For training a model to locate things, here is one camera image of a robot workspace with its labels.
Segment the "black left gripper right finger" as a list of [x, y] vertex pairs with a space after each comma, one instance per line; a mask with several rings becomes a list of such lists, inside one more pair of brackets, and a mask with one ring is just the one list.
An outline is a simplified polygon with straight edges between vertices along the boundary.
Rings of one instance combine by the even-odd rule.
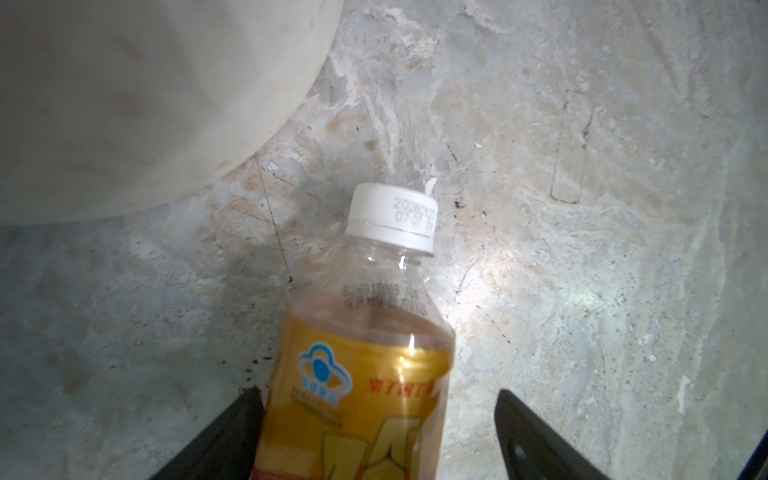
[[509, 390], [499, 391], [494, 423], [510, 479], [609, 479]]

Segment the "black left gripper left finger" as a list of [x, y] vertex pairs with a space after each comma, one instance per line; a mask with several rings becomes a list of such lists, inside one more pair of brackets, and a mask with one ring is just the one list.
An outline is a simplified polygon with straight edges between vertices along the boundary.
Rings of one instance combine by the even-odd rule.
[[151, 479], [250, 479], [263, 417], [261, 391], [245, 389]]

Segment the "red yellow label tea bottle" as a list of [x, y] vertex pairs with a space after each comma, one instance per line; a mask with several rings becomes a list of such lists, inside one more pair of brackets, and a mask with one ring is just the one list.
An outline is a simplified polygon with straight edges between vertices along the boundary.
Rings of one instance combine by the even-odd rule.
[[342, 258], [289, 304], [252, 475], [433, 479], [456, 334], [420, 267], [437, 202], [354, 191]]

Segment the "cream ribbed waste bin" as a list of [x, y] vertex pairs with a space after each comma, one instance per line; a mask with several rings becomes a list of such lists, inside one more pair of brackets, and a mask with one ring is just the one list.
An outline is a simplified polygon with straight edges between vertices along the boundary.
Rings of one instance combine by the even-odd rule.
[[102, 219], [227, 174], [317, 78], [340, 1], [5, 1], [1, 221]]

